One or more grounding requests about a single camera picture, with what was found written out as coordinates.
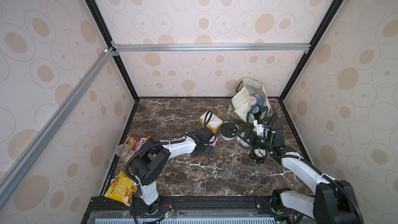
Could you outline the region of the grey round alarm clock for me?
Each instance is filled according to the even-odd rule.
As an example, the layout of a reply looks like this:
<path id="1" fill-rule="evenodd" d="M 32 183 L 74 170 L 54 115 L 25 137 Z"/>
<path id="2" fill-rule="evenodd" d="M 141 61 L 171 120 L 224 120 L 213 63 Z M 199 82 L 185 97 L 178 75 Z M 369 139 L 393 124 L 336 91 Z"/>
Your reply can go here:
<path id="1" fill-rule="evenodd" d="M 251 105 L 252 108 L 254 108 L 255 106 L 263 107 L 264 102 L 265 102 L 264 97 L 262 97 L 262 95 L 258 93 L 249 95 L 249 104 Z"/>

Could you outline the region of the black twin-bell alarm clock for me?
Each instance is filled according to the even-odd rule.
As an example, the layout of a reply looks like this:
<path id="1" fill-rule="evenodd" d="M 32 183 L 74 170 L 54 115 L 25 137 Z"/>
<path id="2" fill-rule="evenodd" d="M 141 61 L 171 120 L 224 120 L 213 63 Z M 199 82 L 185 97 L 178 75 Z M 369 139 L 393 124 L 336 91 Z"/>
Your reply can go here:
<path id="1" fill-rule="evenodd" d="M 259 106 L 259 105 L 253 105 L 253 106 L 251 107 L 251 112 L 252 112 L 254 118 L 258 120 L 258 119 L 261 118 L 261 115 L 262 115 L 262 108 L 261 108 L 261 106 Z"/>

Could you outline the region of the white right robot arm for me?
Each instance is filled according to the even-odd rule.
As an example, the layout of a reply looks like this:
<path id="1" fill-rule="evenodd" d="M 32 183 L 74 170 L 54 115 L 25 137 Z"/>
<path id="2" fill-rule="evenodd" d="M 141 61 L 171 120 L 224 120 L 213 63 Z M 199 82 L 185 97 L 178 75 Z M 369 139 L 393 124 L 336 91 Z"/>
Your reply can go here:
<path id="1" fill-rule="evenodd" d="M 272 158 L 294 173 L 313 192 L 313 195 L 306 196 L 289 188 L 274 190 L 269 208 L 275 214 L 294 210 L 299 214 L 296 223 L 304 216 L 318 224 L 364 223 L 352 185 L 323 173 L 286 145 L 283 128 L 277 123 L 277 113 L 273 113 L 266 123 L 255 121 L 253 129 L 236 137 L 252 148 L 250 156 L 254 162 Z"/>

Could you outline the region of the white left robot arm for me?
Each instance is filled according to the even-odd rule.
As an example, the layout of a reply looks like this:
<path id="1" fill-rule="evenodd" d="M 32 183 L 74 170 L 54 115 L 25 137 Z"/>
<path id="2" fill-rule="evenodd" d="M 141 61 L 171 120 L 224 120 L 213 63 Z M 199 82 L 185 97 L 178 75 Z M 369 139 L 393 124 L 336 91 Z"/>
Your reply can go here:
<path id="1" fill-rule="evenodd" d="M 177 156 L 197 153 L 211 158 L 216 143 L 215 133 L 207 126 L 213 114 L 208 111 L 202 127 L 186 133 L 182 138 L 160 141 L 149 138 L 125 164 L 124 173 L 137 185 L 137 193 L 142 203 L 153 206 L 159 203 L 156 180 L 166 163 Z"/>

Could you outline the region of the pink twin-bell alarm clock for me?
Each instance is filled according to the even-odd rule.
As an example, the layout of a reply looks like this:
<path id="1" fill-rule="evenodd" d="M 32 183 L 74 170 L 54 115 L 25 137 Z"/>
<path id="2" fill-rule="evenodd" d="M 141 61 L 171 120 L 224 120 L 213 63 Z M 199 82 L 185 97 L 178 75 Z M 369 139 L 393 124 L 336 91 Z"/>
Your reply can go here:
<path id="1" fill-rule="evenodd" d="M 212 138 L 212 144 L 211 144 L 211 145 L 212 145 L 213 147 L 215 147 L 216 144 L 217 144 L 217 137 L 214 136 L 214 137 Z"/>

